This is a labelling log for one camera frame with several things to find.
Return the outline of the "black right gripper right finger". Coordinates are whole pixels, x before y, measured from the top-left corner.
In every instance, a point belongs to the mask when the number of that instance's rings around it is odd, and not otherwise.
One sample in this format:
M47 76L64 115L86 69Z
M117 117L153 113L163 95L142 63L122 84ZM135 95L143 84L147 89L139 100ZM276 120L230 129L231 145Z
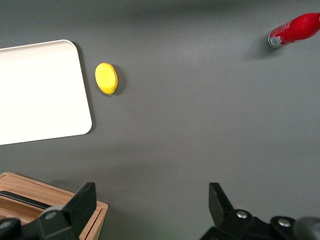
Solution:
M208 207L214 226L202 240L296 240L295 219L274 216L264 222L244 209L235 209L221 185L211 182L208 187Z

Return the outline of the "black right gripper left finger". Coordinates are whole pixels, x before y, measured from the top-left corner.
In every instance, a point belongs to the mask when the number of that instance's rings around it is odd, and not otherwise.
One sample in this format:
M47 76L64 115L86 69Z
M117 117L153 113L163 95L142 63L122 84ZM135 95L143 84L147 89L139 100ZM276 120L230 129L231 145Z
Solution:
M97 208L96 185L85 183L65 204L46 208L35 220L22 224L16 217L0 220L2 240L78 240Z

